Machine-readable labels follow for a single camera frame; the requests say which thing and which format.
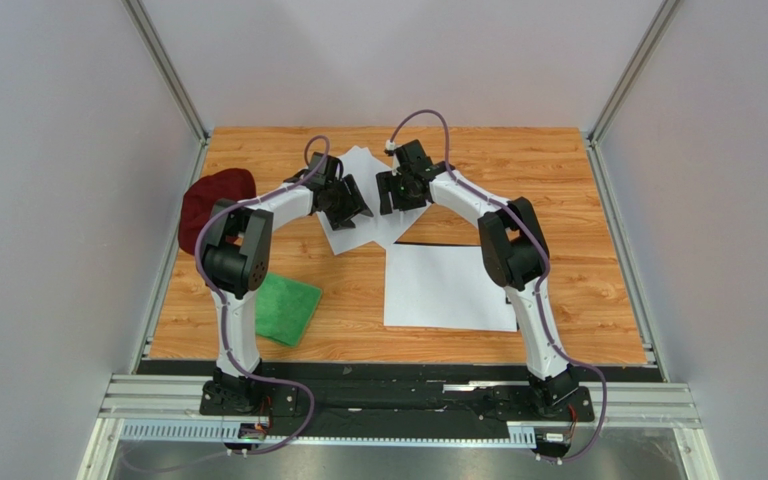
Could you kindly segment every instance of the crumpled red cloth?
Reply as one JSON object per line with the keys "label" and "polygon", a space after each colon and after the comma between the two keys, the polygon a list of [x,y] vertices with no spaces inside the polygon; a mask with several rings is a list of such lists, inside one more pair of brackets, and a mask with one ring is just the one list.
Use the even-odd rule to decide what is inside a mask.
{"label": "crumpled red cloth", "polygon": [[257,184],[248,170],[229,168],[214,175],[200,178],[183,195],[180,229],[177,241],[180,249],[195,254],[198,233],[209,220],[212,207],[222,198],[238,201],[257,196]]}

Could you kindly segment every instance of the folded white paper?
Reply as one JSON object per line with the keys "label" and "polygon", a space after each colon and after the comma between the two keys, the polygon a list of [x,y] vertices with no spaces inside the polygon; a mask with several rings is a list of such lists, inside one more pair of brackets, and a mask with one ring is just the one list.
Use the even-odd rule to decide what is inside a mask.
{"label": "folded white paper", "polygon": [[325,214],[319,212],[319,223],[325,231],[331,251],[339,255],[369,242],[376,242],[386,248],[392,245],[428,207],[418,208],[408,212],[393,212],[390,215],[381,215],[381,206],[378,196],[378,183],[375,175],[386,172],[391,167],[375,158],[368,148],[352,147],[351,150],[340,156],[345,169],[344,175],[353,175],[354,181],[363,200],[372,211],[373,217],[358,215],[352,219],[355,228],[346,230],[331,230]]}
{"label": "folded white paper", "polygon": [[517,330],[481,247],[390,245],[385,275],[384,326]]}

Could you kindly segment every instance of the wooden table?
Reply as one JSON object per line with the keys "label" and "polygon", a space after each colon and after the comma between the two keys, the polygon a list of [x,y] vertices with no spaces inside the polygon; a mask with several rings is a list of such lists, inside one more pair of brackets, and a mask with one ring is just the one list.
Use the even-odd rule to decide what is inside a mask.
{"label": "wooden table", "polygon": [[[392,128],[220,128],[203,175],[246,168],[265,193],[304,166],[302,150],[327,134],[332,154],[368,146],[379,159]],[[405,128],[433,161],[443,159],[439,128]],[[615,250],[579,131],[558,128],[453,128],[453,165],[490,192],[535,205],[550,247],[550,299],[564,347],[595,363],[645,362]],[[433,205],[401,241],[478,245],[476,230]],[[367,244],[339,256],[315,217],[296,220],[273,238],[270,270],[323,290],[297,348],[263,338],[263,358],[304,361],[521,363],[519,333],[385,328],[384,250]],[[150,351],[152,358],[216,358],[213,302],[193,257],[180,252]]]}

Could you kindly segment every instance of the maroon fabric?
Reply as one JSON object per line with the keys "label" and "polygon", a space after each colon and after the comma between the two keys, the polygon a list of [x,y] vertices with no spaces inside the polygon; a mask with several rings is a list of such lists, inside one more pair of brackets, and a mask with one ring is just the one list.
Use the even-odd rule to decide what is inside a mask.
{"label": "maroon fabric", "polygon": [[183,195],[180,229],[177,232],[180,249],[189,255],[195,254],[198,233],[209,220],[215,202],[222,198],[237,201],[256,196],[257,184],[248,170],[229,168],[199,179]]}

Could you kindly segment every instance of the gray floor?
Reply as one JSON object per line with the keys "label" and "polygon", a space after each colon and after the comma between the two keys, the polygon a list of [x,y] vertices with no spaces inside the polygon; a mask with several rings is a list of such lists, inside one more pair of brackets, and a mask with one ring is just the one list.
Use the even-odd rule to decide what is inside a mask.
{"label": "gray floor", "polygon": [[[577,444],[588,440],[577,432]],[[119,449],[142,468],[186,463],[221,451],[221,445],[178,442],[126,442]],[[486,448],[393,448],[289,446],[262,457],[226,458],[161,475],[122,465],[113,479],[685,479],[670,429],[608,429],[588,456],[556,467],[534,460],[532,452]]]}

